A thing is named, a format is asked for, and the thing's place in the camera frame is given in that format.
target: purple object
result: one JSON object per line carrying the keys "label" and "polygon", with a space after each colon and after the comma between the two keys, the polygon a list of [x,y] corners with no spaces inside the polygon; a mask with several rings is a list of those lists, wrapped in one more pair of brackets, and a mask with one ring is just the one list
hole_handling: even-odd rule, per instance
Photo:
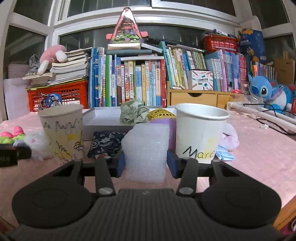
{"label": "purple object", "polygon": [[153,119],[150,123],[155,124],[167,124],[170,126],[170,138],[168,148],[176,151],[176,119],[174,118],[165,118],[165,119]]}

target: white foam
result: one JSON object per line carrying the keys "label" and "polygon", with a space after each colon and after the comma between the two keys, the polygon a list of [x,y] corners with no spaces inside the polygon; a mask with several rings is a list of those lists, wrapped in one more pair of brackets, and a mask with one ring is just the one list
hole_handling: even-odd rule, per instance
{"label": "white foam", "polygon": [[121,141],[126,178],[145,183],[165,179],[170,129],[166,124],[136,124]]}

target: paper cup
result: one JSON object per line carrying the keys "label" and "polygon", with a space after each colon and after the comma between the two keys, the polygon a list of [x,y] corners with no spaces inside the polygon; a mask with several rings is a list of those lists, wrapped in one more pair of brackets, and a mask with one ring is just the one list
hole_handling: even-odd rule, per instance
{"label": "paper cup", "polygon": [[229,113],[203,104],[177,104],[176,154],[211,163]]}
{"label": "paper cup", "polygon": [[69,104],[38,112],[43,129],[50,139],[50,149],[62,163],[84,158],[82,109],[83,105]]}

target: ribbed black surface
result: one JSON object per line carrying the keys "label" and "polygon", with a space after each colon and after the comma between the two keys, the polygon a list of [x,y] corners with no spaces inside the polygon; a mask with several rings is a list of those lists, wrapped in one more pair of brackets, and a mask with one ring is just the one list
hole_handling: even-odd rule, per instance
{"label": "ribbed black surface", "polygon": [[99,198],[81,220],[57,229],[20,225],[9,234],[15,241],[274,241],[271,225],[234,229],[208,218],[192,198],[171,189],[129,190]]}

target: brown cardboard box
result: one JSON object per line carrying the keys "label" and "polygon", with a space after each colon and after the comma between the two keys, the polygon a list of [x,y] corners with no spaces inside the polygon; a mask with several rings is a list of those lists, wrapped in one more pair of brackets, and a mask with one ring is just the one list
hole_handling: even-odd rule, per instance
{"label": "brown cardboard box", "polygon": [[278,58],[274,61],[274,68],[279,84],[294,84],[295,61],[293,59]]}

